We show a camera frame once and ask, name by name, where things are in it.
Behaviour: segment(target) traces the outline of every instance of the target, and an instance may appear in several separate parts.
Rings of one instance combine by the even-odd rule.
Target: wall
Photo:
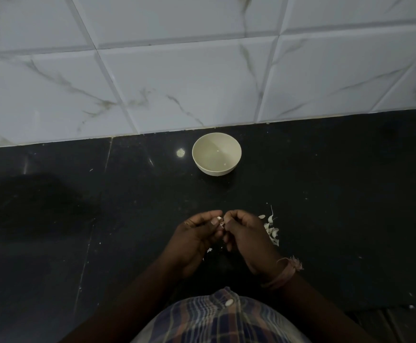
[[[416,0],[0,0],[0,146],[416,108]]]

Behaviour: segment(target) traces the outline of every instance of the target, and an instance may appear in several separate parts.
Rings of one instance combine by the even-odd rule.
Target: forearm
[[[278,296],[288,319],[314,343],[376,342],[298,274],[278,290]]]
[[[94,314],[61,343],[131,341],[162,309],[178,279],[168,265],[156,260],[111,305]]]

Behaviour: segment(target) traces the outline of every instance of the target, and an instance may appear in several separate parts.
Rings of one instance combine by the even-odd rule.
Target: empty bowl
[[[192,157],[202,172],[210,176],[223,176],[237,166],[241,158],[241,146],[226,133],[208,133],[194,143]]]

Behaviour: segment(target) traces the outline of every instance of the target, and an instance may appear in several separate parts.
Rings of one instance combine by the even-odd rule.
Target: person's right hand
[[[271,281],[281,273],[286,261],[277,262],[281,256],[257,216],[236,209],[224,215],[224,222],[227,250],[232,251],[236,245],[253,274],[262,276],[264,281]]]

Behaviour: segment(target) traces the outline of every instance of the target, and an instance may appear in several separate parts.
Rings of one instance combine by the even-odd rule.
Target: person's right arm
[[[278,262],[282,256],[259,218],[243,210],[233,210],[225,214],[224,222],[228,251],[237,247],[251,272],[259,276],[262,283],[280,275],[287,261]],[[275,294],[288,310],[288,319],[314,343],[376,342],[298,274],[275,290]]]

